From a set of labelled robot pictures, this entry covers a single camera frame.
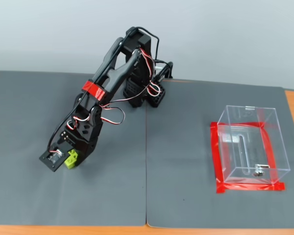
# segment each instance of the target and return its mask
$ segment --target white wall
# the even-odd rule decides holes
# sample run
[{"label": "white wall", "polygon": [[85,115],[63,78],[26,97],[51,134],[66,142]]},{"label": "white wall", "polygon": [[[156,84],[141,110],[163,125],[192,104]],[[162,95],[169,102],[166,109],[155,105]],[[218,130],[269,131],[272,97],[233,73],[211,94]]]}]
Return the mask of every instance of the white wall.
[{"label": "white wall", "polygon": [[131,26],[175,78],[294,89],[294,0],[0,0],[0,70],[94,73]]}]

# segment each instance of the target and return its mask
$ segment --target robotic arm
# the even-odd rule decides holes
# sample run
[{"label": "robotic arm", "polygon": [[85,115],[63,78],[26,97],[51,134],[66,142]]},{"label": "robotic arm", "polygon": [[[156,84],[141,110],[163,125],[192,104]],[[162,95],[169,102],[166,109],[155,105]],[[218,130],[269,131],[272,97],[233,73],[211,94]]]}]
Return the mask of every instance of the robotic arm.
[{"label": "robotic arm", "polygon": [[[167,63],[153,76],[150,69],[152,61],[150,59],[150,64],[147,61],[148,56],[151,58],[151,38],[140,29],[146,31],[141,27],[132,27],[126,32],[125,38],[120,37],[113,43],[93,79],[85,83],[83,93],[76,97],[72,112],[52,135],[47,150],[39,158],[52,171],[63,163],[69,169],[78,166],[94,151],[102,121],[108,121],[101,117],[101,111],[103,108],[109,109],[111,99],[125,80],[123,95],[132,107],[140,107],[145,99],[153,107],[160,104],[165,95],[160,81],[163,77],[171,78],[173,63]],[[115,69],[120,52],[125,54],[126,63]],[[160,89],[157,95],[149,92],[150,84],[156,84]],[[51,144],[64,124],[58,141]]]}]

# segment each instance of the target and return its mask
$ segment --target gray mat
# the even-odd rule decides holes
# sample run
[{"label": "gray mat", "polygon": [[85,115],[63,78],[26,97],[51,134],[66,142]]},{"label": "gray mat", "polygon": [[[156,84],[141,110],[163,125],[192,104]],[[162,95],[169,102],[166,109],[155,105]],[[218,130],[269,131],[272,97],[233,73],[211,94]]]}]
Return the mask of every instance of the gray mat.
[{"label": "gray mat", "polygon": [[[126,112],[124,123],[104,123],[94,153],[79,167],[53,173],[38,160],[89,78],[0,72],[0,224],[145,224],[145,106],[117,104]],[[114,111],[103,115],[122,118]]]},{"label": "gray mat", "polygon": [[[165,82],[147,108],[147,222],[169,228],[294,228],[294,123],[282,88]],[[291,171],[287,190],[216,194],[210,122],[226,105],[276,108]]]}]

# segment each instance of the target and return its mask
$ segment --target transparent plastic container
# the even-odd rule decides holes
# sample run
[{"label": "transparent plastic container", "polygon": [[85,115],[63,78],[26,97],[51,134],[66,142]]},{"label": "transparent plastic container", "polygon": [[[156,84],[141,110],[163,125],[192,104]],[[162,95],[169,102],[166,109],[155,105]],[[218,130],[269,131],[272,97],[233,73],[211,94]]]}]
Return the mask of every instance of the transparent plastic container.
[{"label": "transparent plastic container", "polygon": [[290,171],[274,108],[227,105],[217,125],[224,182],[275,184]]}]

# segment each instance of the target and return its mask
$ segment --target wooden table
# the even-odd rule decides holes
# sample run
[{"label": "wooden table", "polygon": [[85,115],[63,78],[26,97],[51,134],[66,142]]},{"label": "wooden table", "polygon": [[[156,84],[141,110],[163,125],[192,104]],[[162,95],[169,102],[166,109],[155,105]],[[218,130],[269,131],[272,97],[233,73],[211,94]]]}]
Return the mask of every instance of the wooden table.
[{"label": "wooden table", "polygon": [[[294,92],[285,91],[294,120]],[[142,227],[71,227],[0,225],[0,235],[294,235],[294,229],[159,229]]]}]

